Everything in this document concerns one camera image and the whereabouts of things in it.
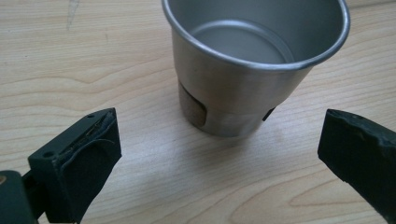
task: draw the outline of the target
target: cup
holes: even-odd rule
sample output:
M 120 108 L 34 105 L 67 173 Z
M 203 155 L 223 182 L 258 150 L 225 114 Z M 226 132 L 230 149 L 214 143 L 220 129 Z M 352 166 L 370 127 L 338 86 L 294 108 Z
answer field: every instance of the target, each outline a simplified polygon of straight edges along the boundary
M 179 98 L 204 132 L 255 131 L 345 43 L 344 0 L 163 0 Z

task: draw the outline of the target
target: cup rim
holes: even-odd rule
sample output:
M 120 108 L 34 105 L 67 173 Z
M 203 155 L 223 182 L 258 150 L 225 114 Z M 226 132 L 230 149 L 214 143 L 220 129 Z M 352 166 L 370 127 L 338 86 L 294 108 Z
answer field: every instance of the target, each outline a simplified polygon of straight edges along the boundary
M 172 13 L 172 10 L 169 6 L 169 0 L 163 0 L 163 12 L 166 16 L 166 19 L 168 19 L 169 23 L 171 24 L 172 28 L 175 29 L 179 35 L 181 35 L 189 43 L 192 43 L 192 45 L 195 46 L 197 49 L 203 51 L 204 53 L 207 53 L 212 57 L 215 57 L 227 63 L 232 63 L 235 65 L 240 65 L 252 69 L 269 70 L 269 71 L 290 71 L 290 70 L 302 70 L 317 65 L 319 63 L 322 63 L 328 60 L 329 58 L 331 58 L 344 45 L 350 30 L 350 15 L 345 0 L 337 0 L 337 1 L 339 3 L 339 6 L 343 14 L 343 28 L 337 40 L 334 42 L 334 44 L 332 44 L 331 47 L 329 47 L 327 50 L 320 53 L 319 55 L 294 63 L 257 63 L 248 60 L 238 59 L 229 56 L 227 54 L 221 53 L 219 51 L 216 51 L 208 47 L 207 45 L 196 39 L 194 36 L 190 35 L 180 25 L 180 23 L 177 21 L 177 19 Z

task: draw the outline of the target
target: mark on table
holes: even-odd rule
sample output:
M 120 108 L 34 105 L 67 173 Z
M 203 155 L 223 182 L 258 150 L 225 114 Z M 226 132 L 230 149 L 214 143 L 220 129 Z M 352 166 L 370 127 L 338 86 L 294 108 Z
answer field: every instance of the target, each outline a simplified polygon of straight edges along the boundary
M 69 13 L 67 15 L 67 30 L 70 30 L 70 26 L 72 25 L 73 19 L 76 14 L 76 10 L 78 8 L 79 0 L 69 0 Z

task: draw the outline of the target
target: wood grain surface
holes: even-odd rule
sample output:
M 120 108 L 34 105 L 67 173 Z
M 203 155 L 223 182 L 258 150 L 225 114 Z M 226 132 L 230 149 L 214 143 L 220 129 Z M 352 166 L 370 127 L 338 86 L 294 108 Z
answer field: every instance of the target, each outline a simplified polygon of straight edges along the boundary
M 327 108 L 396 131 L 396 1 L 347 3 L 343 48 L 257 132 L 227 139 L 181 114 L 160 1 L 2 0 L 0 170 L 26 173 L 30 154 L 114 106 L 123 157 L 83 224 L 385 223 L 317 155 Z

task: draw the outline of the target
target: cup bottom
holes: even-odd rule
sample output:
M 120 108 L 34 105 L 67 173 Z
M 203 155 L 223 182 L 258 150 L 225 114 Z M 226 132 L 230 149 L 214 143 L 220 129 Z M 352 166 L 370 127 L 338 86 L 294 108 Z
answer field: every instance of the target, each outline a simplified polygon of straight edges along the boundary
M 255 63 L 293 63 L 285 41 L 272 30 L 257 23 L 220 20 L 204 23 L 191 34 L 222 54 Z

